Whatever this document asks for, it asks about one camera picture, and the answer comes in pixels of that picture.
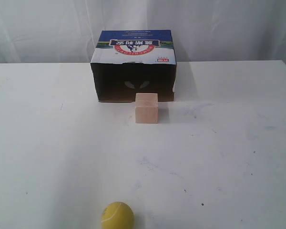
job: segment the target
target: wooden block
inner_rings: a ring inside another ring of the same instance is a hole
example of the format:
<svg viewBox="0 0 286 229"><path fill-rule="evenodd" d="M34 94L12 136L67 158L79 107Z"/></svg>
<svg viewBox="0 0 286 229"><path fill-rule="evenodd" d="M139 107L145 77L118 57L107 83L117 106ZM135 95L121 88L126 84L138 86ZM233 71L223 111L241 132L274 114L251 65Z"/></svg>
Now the wooden block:
<svg viewBox="0 0 286 229"><path fill-rule="evenodd" d="M135 96L135 122L158 122L158 94L137 93Z"/></svg>

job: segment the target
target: white backdrop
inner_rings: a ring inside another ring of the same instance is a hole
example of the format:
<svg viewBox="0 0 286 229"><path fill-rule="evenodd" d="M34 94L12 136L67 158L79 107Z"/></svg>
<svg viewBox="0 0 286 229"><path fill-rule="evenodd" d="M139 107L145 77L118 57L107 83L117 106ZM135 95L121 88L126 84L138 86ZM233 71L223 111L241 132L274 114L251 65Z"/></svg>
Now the white backdrop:
<svg viewBox="0 0 286 229"><path fill-rule="evenodd" d="M0 0L0 62L89 62L131 29L171 29L178 61L286 63L286 0Z"/></svg>

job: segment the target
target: cow image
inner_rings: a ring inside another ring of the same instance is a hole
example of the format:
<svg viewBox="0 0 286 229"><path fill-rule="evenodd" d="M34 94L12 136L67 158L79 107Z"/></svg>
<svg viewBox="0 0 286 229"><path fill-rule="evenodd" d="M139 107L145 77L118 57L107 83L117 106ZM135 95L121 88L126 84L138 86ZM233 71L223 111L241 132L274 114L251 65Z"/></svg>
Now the cow image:
<svg viewBox="0 0 286 229"><path fill-rule="evenodd" d="M127 44L127 48L129 48L129 50L130 50L131 52L137 51L140 46L141 46L141 45Z"/></svg>

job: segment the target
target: printed cardboard box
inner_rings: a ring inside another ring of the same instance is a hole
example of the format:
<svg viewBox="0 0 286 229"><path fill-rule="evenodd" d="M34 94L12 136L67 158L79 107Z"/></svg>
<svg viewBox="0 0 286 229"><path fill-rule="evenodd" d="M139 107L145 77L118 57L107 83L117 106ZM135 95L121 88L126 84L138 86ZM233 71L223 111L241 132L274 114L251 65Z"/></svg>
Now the printed cardboard box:
<svg viewBox="0 0 286 229"><path fill-rule="evenodd" d="M176 67L170 30L102 31L91 60L100 102L132 102L136 93L173 101Z"/></svg>

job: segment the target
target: yellow ball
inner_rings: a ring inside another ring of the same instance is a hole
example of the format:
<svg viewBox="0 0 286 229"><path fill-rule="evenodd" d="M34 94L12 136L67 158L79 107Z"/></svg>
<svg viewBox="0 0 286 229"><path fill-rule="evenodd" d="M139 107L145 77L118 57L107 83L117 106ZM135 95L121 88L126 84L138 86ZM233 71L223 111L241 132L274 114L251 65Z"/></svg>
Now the yellow ball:
<svg viewBox="0 0 286 229"><path fill-rule="evenodd" d="M102 229L132 229L134 215L132 209L123 202L113 202L102 213Z"/></svg>

